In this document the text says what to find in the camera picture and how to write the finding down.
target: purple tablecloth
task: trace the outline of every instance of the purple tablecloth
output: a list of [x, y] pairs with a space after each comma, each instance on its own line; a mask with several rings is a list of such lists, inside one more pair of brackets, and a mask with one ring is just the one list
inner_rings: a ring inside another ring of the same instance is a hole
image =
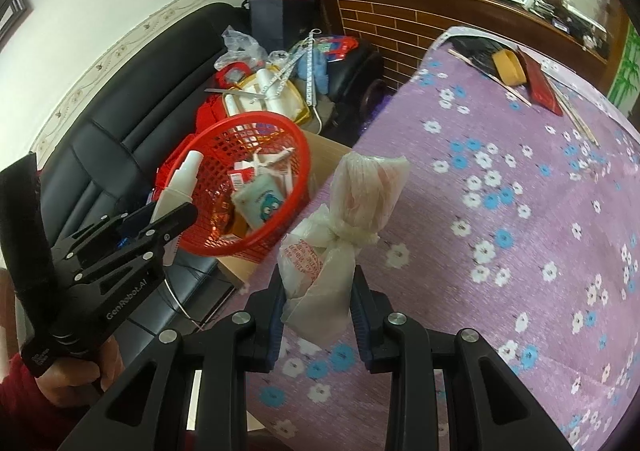
[[[355, 146], [412, 165], [358, 261], [372, 289], [424, 326], [478, 329], [571, 444], [596, 450], [638, 389], [640, 148], [572, 89], [599, 148], [446, 46], [427, 56]], [[301, 218], [327, 201], [328, 185]], [[353, 329], [328, 349], [285, 330], [274, 372], [248, 378], [248, 410], [295, 450], [372, 451], [384, 447], [389, 391], [390, 378], [359, 361]], [[443, 409], [439, 420], [448, 449]]]

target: spray bottle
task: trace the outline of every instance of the spray bottle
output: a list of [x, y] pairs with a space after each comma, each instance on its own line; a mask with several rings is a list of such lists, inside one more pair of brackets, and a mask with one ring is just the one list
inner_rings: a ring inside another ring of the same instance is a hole
[[[160, 193], [156, 208], [151, 215], [152, 222], [162, 218], [185, 202], [191, 203], [191, 194], [198, 182], [198, 170], [203, 158], [204, 156], [201, 152], [190, 151], [187, 154], [180, 168], [178, 168], [171, 177], [169, 185]], [[165, 267], [172, 265], [174, 262], [179, 242], [180, 236], [175, 237], [164, 246], [162, 265]]]

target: human hand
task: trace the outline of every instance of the human hand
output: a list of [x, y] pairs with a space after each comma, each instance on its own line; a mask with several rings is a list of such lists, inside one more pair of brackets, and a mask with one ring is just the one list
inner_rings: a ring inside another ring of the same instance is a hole
[[36, 379], [36, 384], [56, 407], [87, 405], [86, 391], [79, 386], [91, 385], [99, 378], [102, 391], [106, 391], [124, 370], [120, 348], [113, 336], [100, 347], [97, 361], [62, 357]]

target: metal screw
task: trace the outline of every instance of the metal screw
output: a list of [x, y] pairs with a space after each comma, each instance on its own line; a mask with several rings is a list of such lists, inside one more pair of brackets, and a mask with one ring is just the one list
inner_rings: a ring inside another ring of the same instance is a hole
[[401, 312], [392, 312], [387, 319], [392, 325], [404, 325], [406, 323], [406, 316]]
[[480, 338], [480, 335], [478, 332], [476, 332], [475, 330], [473, 330], [472, 328], [465, 328], [462, 331], [462, 336], [463, 340], [465, 340], [467, 343], [475, 343], [476, 341], [478, 341], [478, 339]]
[[178, 333], [175, 330], [163, 330], [158, 339], [161, 343], [168, 344], [173, 343], [178, 338]]
[[231, 316], [231, 321], [233, 321], [236, 325], [244, 325], [245, 323], [249, 323], [251, 321], [251, 314], [245, 311], [236, 312]]

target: translucent plastic bag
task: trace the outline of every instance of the translucent plastic bag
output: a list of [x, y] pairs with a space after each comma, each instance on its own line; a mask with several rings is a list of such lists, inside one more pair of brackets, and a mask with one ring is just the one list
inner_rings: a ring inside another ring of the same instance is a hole
[[409, 176], [404, 158], [342, 157], [322, 204], [286, 235], [278, 266], [287, 294], [282, 321], [326, 347], [349, 323], [356, 256], [378, 241]]
[[227, 27], [222, 33], [227, 52], [216, 59], [213, 67], [222, 70], [225, 66], [241, 61], [249, 65], [254, 72], [264, 66], [267, 51], [264, 50], [251, 36], [243, 34], [232, 27]]

